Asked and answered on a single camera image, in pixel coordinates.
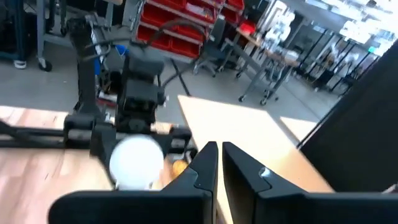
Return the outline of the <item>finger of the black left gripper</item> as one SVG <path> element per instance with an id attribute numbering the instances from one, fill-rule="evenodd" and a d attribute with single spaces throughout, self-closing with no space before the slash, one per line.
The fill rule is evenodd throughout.
<path id="1" fill-rule="evenodd" d="M 111 155 L 119 142 L 116 135 L 111 123 L 96 124 L 91 133 L 90 154 L 97 157 L 106 170 L 109 170 Z"/>
<path id="2" fill-rule="evenodd" d="M 168 155 L 170 153 L 175 153 L 176 150 L 172 145 L 174 136 L 172 134 L 157 134 L 157 142 L 159 143 L 163 155 Z"/>

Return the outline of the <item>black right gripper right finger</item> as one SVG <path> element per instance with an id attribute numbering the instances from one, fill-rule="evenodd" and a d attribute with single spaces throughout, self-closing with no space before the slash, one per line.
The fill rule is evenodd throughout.
<path id="1" fill-rule="evenodd" d="M 223 175 L 235 223 L 397 223 L 396 194 L 310 193 L 231 142 L 223 143 Z"/>

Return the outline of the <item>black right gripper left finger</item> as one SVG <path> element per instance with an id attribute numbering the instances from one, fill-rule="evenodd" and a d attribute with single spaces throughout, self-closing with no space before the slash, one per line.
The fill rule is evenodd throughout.
<path id="1" fill-rule="evenodd" d="M 78 191 L 58 198 L 50 224 L 214 223 L 218 146 L 208 142 L 160 191 Z"/>

